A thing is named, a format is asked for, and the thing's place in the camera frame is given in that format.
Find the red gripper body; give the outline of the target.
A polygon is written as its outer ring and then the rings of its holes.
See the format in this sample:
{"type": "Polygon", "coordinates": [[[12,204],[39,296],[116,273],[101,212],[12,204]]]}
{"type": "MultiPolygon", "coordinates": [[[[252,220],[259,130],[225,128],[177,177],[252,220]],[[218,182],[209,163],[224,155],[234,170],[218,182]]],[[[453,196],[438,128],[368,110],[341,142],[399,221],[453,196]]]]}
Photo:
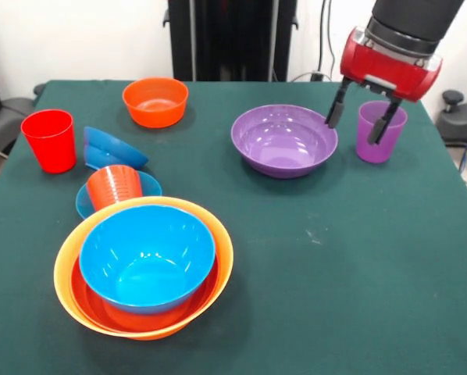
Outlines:
{"type": "Polygon", "coordinates": [[[352,82],[391,98],[417,102],[433,86],[442,58],[402,55],[386,48],[356,27],[348,36],[340,62],[344,89],[352,82]]]}

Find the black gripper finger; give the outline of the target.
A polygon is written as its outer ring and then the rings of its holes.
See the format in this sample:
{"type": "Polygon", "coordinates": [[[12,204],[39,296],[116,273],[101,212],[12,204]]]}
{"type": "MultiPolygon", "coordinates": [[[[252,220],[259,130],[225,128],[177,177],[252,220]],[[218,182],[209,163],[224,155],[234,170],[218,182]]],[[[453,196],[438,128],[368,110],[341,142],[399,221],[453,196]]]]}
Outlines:
{"type": "Polygon", "coordinates": [[[350,84],[351,79],[349,79],[348,77],[343,77],[340,87],[338,88],[333,103],[330,107],[330,111],[328,112],[328,115],[325,120],[325,124],[329,128],[335,128],[340,121],[340,118],[344,111],[344,98],[350,84]]]}
{"type": "Polygon", "coordinates": [[[392,98],[389,101],[388,107],[385,113],[376,120],[373,125],[373,128],[368,137],[368,143],[370,145],[378,145],[383,138],[391,120],[393,119],[395,113],[400,107],[401,100],[398,98],[392,98]]]}

